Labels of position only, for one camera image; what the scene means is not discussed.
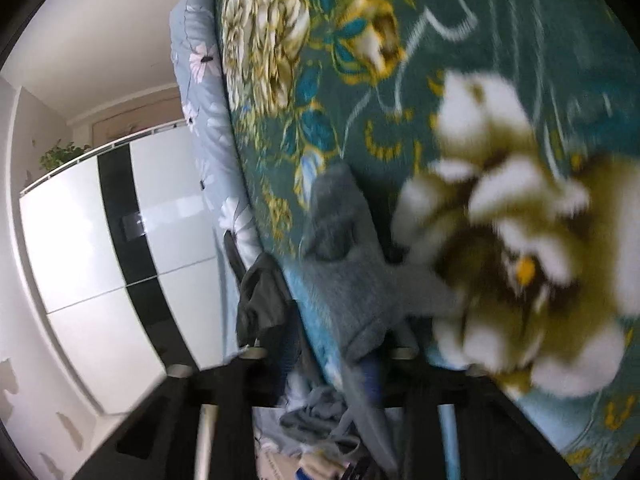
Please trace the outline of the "light blue floral quilt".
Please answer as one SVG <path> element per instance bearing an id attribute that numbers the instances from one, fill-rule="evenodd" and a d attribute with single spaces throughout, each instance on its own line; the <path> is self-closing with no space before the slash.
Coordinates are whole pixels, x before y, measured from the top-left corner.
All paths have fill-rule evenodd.
<path id="1" fill-rule="evenodd" d="M 195 163 L 216 237 L 231 234 L 251 266 L 262 252 L 234 143 L 215 0 L 179 0 L 169 14 L 171 61 Z"/>

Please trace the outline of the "white black-striped wardrobe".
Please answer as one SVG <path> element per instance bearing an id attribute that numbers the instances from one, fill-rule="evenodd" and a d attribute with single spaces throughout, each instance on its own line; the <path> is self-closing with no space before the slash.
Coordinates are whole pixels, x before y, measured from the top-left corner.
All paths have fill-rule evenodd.
<path id="1" fill-rule="evenodd" d="M 52 172 L 20 197 L 47 320 L 109 415 L 175 365 L 224 357 L 218 252 L 185 126 L 135 134 Z"/>

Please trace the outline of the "teal floral plush blanket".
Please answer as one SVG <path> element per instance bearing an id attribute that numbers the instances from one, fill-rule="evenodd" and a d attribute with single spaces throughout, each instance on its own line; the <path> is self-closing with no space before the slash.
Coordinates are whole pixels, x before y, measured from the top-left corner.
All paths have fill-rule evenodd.
<path id="1" fill-rule="evenodd" d="M 463 306 L 425 327 L 582 479 L 639 444 L 639 51 L 604 0 L 216 0 L 262 244 L 292 263 L 344 162 L 390 260 Z"/>

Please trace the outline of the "grey sweatshirt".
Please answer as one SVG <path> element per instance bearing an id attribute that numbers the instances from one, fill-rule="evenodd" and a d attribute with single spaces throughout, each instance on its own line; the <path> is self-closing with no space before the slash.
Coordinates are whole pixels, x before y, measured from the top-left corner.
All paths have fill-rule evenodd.
<path id="1" fill-rule="evenodd" d="M 373 353 L 388 335 L 418 351 L 409 318 L 452 318 L 461 301 L 427 266 L 385 260 L 367 200 L 344 162 L 311 185 L 299 256 L 284 273 L 311 347 L 329 351 L 322 370 L 344 394 L 362 443 L 388 478 L 401 478 Z"/>

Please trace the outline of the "green potted plant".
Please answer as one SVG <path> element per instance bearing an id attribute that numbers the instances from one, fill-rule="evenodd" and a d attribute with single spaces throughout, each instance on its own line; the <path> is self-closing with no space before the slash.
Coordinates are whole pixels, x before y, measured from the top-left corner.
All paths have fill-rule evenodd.
<path id="1" fill-rule="evenodd" d="M 73 141 L 63 144 L 62 140 L 58 139 L 58 142 L 52 148 L 49 148 L 40 156 L 39 167 L 45 172 L 50 172 L 90 150 L 91 146 L 89 144 L 77 145 Z"/>

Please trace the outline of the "dark green-black garment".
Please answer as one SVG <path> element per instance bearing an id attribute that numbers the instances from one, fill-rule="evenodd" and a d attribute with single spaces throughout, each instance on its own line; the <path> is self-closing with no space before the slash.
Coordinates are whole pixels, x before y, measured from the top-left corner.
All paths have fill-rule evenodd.
<path id="1" fill-rule="evenodd" d="M 240 347 L 280 348 L 291 318 L 292 298 L 279 263 L 268 252 L 248 268 L 230 231 L 224 233 L 224 251 L 239 291 L 235 333 Z"/>

